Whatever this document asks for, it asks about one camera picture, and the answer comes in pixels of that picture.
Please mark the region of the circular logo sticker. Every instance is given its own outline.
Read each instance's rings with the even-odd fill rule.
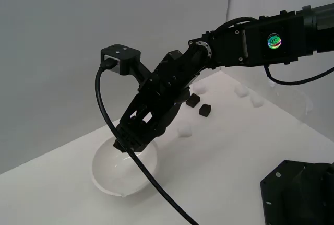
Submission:
[[[272,33],[268,37],[268,47],[270,47],[271,49],[277,49],[281,44],[282,40],[278,34]]]

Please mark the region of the black wire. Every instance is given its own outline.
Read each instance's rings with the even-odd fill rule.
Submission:
[[[268,65],[265,65],[264,66],[265,68],[265,71],[266,71],[266,74],[268,76],[268,78],[270,80],[272,80],[273,82],[277,83],[277,84],[281,84],[281,85],[288,85],[288,86],[295,86],[295,85],[300,85],[300,84],[305,84],[305,83],[309,83],[311,81],[314,81],[314,80],[317,80],[317,79],[320,79],[326,75],[329,75],[330,73],[334,72],[334,67],[317,75],[317,76],[314,76],[314,77],[311,77],[311,78],[308,78],[308,79],[305,79],[305,80],[298,80],[298,81],[281,81],[281,80],[277,80],[275,78],[272,77],[270,71],[269,71],[269,66]]]
[[[191,218],[170,196],[167,192],[159,185],[159,183],[154,179],[151,173],[147,170],[144,164],[138,159],[136,154],[131,150],[131,148],[127,145],[127,143],[123,142],[122,137],[120,136],[119,132],[111,122],[102,102],[101,97],[101,90],[100,90],[100,79],[101,75],[104,72],[104,68],[99,68],[96,77],[95,77],[95,94],[96,99],[98,101],[98,105],[101,111],[101,114],[110,128],[111,132],[115,135],[115,138],[118,140],[119,144],[123,147],[123,149],[129,154],[129,156],[133,159],[133,161],[138,165],[140,170],[144,173],[147,179],[152,183],[152,185],[157,189],[157,191],[165,198],[165,200],[175,208],[175,210],[184,218],[186,219],[191,225],[198,225],[198,223]]]
[[[225,22],[223,25],[219,26],[214,32],[213,32],[213,35],[215,37],[221,35],[222,33],[224,33],[224,31],[235,25],[235,24],[238,24],[238,23],[242,23],[242,22],[246,22],[246,21],[254,21],[256,20],[255,18],[252,18],[252,17],[240,17],[240,18],[236,18],[236,19],[233,19],[233,20],[230,20],[230,21],[227,21]]]

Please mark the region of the white table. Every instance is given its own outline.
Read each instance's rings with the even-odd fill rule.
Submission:
[[[156,139],[157,180],[199,224],[264,225],[259,182],[284,159],[333,162],[334,143],[269,101],[253,108],[223,72],[203,83],[201,103],[183,105]],[[192,137],[177,138],[181,120]],[[0,224],[187,224],[152,186],[122,198],[93,185],[92,157],[110,137],[102,127],[0,175]]]

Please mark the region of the gray wall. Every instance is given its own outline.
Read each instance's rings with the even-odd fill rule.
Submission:
[[[276,15],[281,10],[300,10],[303,6],[311,5],[317,7],[334,3],[334,0],[230,0],[228,19],[233,19],[240,16],[258,17],[260,15]],[[317,75],[331,67],[334,67],[334,53],[316,54],[309,57],[302,57],[298,62],[288,66],[275,65],[270,66],[272,74],[281,80],[293,81],[305,79]],[[223,69],[228,74],[238,80],[246,81],[248,85],[257,88],[257,90],[265,91],[262,87],[258,87],[255,78],[259,78],[261,73],[263,80],[267,80],[263,74],[263,68],[225,68]],[[334,74],[330,74],[318,81],[297,86],[301,92],[309,96],[313,102],[314,109],[305,119],[306,124],[324,134],[331,140],[334,140]],[[285,93],[289,94],[292,90],[285,87]],[[296,102],[287,101],[280,102],[280,97],[277,98],[276,104],[283,108],[292,110],[295,108]]]
[[[154,69],[226,20],[228,0],[0,0],[0,173],[105,125],[96,105],[99,51],[124,44]],[[106,73],[113,120],[136,93]]]

